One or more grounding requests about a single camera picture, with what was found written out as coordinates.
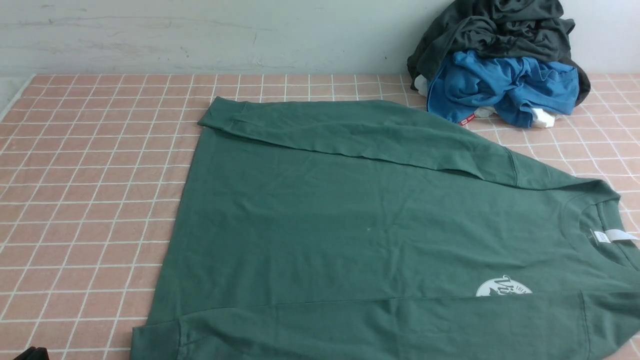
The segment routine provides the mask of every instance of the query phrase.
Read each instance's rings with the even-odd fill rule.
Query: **red label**
[[[471,120],[476,118],[476,113],[472,113],[471,115],[465,117],[461,122],[459,122],[460,126],[467,125],[471,122]]]

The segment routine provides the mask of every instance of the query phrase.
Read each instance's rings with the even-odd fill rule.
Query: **pile of clothes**
[[[571,60],[558,0],[455,0],[407,59],[412,89],[451,122],[497,113],[518,127],[551,127],[591,90]]]

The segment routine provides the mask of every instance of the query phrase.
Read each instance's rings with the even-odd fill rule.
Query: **white care label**
[[[593,231],[593,236],[601,243],[610,243],[612,241],[620,240],[640,241],[639,238],[618,229],[606,230],[604,233],[600,231]]]
[[[605,233],[601,233],[600,231],[594,231],[593,236],[595,236],[596,240],[601,243],[610,243],[609,237]]]

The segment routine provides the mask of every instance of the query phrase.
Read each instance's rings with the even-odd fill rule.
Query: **black object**
[[[49,360],[49,353],[44,347],[30,347],[14,360]]]
[[[455,0],[430,25],[407,59],[412,80],[433,81],[448,53],[474,49],[486,58],[530,56],[560,61],[578,70],[579,105],[591,91],[587,74],[571,60],[569,33],[575,23],[560,19],[558,0]]]

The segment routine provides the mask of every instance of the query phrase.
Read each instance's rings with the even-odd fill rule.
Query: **table surface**
[[[622,194],[640,231],[640,74],[592,74],[552,129],[499,118],[467,127]],[[200,132],[216,96],[238,101],[385,99],[424,109],[406,76],[36,76],[0,122],[0,358],[128,359],[145,321]],[[640,360],[640,336],[612,359]]]

